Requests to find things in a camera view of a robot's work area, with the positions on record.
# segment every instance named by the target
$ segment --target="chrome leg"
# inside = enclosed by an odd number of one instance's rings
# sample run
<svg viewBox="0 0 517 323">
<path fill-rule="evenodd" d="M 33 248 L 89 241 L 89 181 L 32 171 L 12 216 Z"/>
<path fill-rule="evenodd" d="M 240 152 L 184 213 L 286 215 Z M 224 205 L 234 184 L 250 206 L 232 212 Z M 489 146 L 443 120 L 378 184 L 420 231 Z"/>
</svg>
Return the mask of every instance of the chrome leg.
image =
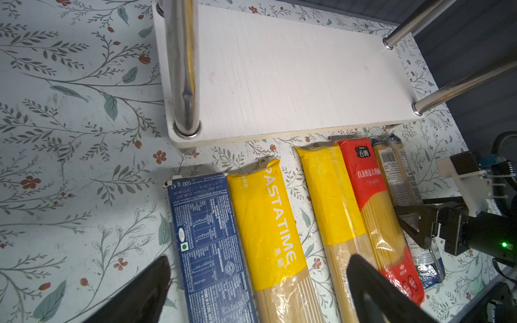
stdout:
<svg viewBox="0 0 517 323">
<path fill-rule="evenodd" d="M 163 0 L 159 0 L 157 3 L 156 3 L 156 11 L 158 12 L 158 14 L 160 16 L 162 16 L 163 18 Z"/>
<path fill-rule="evenodd" d="M 425 111 L 449 101 L 450 99 L 478 86 L 517 66 L 517 48 L 512 49 L 504 57 L 488 64 L 469 76 L 448 84 L 435 93 L 413 103 L 413 112 L 421 116 Z"/>
<path fill-rule="evenodd" d="M 415 10 L 400 26 L 383 38 L 383 44 L 387 49 L 392 50 L 393 47 L 407 34 L 411 32 L 418 24 L 433 13 L 442 3 L 447 0 L 427 0 Z"/>
<path fill-rule="evenodd" d="M 201 129 L 199 106 L 195 102 L 195 21 L 193 0 L 168 1 L 163 10 L 169 73 L 172 84 L 174 130 L 183 138 L 194 137 Z"/>
</svg>

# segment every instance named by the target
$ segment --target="floral tablecloth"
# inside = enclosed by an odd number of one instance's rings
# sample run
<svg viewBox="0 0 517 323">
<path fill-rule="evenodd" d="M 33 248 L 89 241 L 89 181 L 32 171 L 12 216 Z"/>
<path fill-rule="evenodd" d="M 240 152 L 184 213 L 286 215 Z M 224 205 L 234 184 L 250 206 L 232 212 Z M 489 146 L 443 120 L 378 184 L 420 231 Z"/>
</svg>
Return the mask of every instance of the floral tablecloth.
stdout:
<svg viewBox="0 0 517 323">
<path fill-rule="evenodd" d="M 274 0 L 203 2 L 379 37 L 393 29 Z M 3 0 L 0 9 L 2 322 L 83 321 L 161 254 L 169 256 L 173 277 L 162 322 L 188 321 L 161 183 L 172 175 L 248 172 L 271 158 L 282 160 L 325 320 L 339 321 L 293 147 L 331 135 L 374 136 L 385 128 L 180 151 L 164 121 L 149 0 Z M 411 36 L 396 51 L 419 97 L 437 89 Z M 424 197 L 457 194 L 434 164 L 467 149 L 446 106 L 395 133 L 410 154 Z M 476 251 L 443 257 L 447 280 L 427 294 L 422 307 L 448 321 L 495 272 L 489 258 Z"/>
</svg>

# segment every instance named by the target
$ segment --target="spaghetti package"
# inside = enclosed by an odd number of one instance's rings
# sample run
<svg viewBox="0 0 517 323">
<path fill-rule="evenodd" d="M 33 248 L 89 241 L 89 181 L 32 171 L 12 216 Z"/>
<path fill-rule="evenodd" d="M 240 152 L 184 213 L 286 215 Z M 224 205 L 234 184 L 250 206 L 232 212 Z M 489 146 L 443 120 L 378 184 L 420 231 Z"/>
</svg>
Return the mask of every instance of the spaghetti package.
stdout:
<svg viewBox="0 0 517 323">
<path fill-rule="evenodd" d="M 422 282 L 395 216 L 370 140 L 339 142 L 379 271 L 415 303 L 424 301 Z"/>
<path fill-rule="evenodd" d="M 227 180 L 262 322 L 323 323 L 280 160 Z"/>
<path fill-rule="evenodd" d="M 190 323 L 257 323 L 226 175 L 164 186 Z"/>
<path fill-rule="evenodd" d="M 332 147 L 296 150 L 300 155 L 320 228 L 341 320 L 358 322 L 348 288 L 346 268 L 350 257 L 356 253 L 374 267 L 376 262 L 343 155 L 337 144 Z"/>
<path fill-rule="evenodd" d="M 400 138 L 392 134 L 388 138 L 373 139 L 372 145 L 393 205 L 422 205 L 415 174 L 409 165 Z M 401 218 L 414 229 L 418 229 L 417 214 L 405 214 Z M 431 248 L 427 250 L 420 248 L 406 232 L 404 232 L 404 238 L 424 289 L 438 287 L 445 278 L 445 268 L 436 240 L 432 239 Z"/>
</svg>

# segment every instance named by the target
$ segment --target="gray wall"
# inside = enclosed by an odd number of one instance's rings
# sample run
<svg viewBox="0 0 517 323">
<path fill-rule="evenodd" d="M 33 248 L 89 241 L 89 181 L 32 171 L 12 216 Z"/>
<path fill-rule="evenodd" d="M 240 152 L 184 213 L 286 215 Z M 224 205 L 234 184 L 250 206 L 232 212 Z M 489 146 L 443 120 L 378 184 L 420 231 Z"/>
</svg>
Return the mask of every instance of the gray wall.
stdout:
<svg viewBox="0 0 517 323">
<path fill-rule="evenodd" d="M 439 87 L 517 46 L 516 0 L 457 0 L 415 37 Z M 501 132 L 517 130 L 517 70 L 447 102 L 470 150 L 488 154 Z M 506 149 L 517 161 L 517 149 Z"/>
<path fill-rule="evenodd" d="M 398 25 L 424 0 L 286 0 L 286 2 Z"/>
</svg>

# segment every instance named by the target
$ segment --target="white shelf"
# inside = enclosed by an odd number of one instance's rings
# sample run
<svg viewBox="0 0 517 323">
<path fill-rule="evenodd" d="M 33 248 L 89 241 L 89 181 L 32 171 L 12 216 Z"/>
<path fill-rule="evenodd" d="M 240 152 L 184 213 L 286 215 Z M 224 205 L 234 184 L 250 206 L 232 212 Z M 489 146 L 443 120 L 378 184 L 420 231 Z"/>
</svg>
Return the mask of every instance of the white shelf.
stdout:
<svg viewBox="0 0 517 323">
<path fill-rule="evenodd" d="M 177 147 L 418 119 L 413 88 L 380 37 L 199 5 L 202 129 L 183 139 L 172 130 L 165 24 L 154 17 L 169 136 Z"/>
</svg>

